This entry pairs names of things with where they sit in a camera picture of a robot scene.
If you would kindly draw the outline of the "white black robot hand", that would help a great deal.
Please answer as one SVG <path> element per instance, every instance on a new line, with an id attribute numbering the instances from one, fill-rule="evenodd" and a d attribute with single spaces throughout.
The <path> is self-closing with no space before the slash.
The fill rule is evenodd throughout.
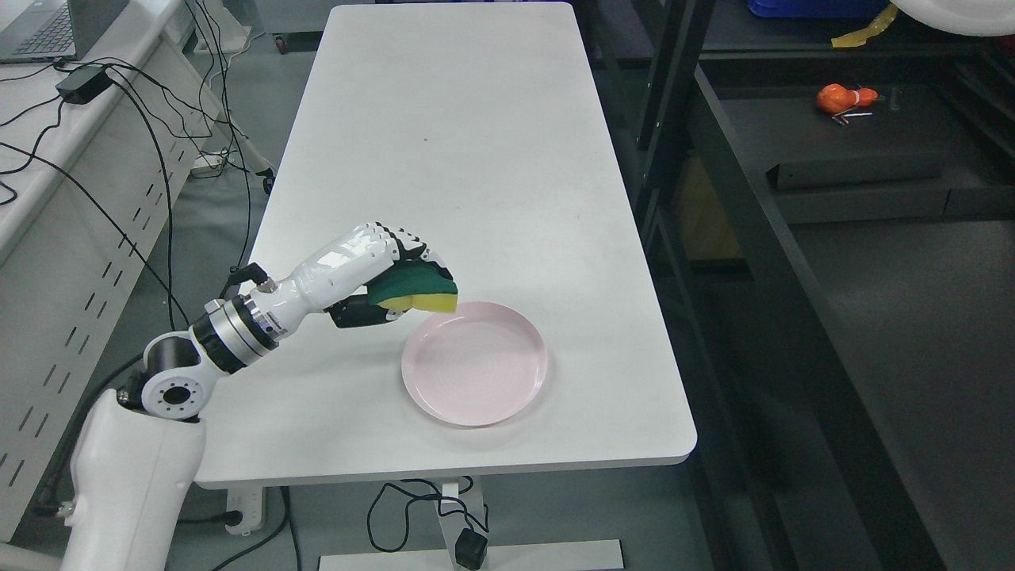
<path id="1" fill-rule="evenodd" d="M 361 288 L 366 290 L 367 283 L 395 263 L 406 261 L 435 264 L 453 278 L 441 257 L 420 238 L 402 228 L 368 223 L 309 256 L 272 292 L 256 288 L 250 296 L 279 332 L 289 334 L 309 314 L 326 313 Z M 365 304 L 380 311 L 381 322 L 404 313 L 373 306 L 367 292 Z"/>

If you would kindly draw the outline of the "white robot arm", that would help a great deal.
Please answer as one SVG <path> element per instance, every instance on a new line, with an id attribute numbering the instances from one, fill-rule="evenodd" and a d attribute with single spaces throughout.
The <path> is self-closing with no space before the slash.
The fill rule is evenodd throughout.
<path id="1" fill-rule="evenodd" d="M 143 351 L 138 390 L 101 391 L 71 456 L 74 487 L 63 570 L 163 570 L 178 517 L 205 449 L 199 415 L 218 380 L 253 365 L 319 310 L 302 272 L 259 279 L 215 300 L 184 331 Z"/>

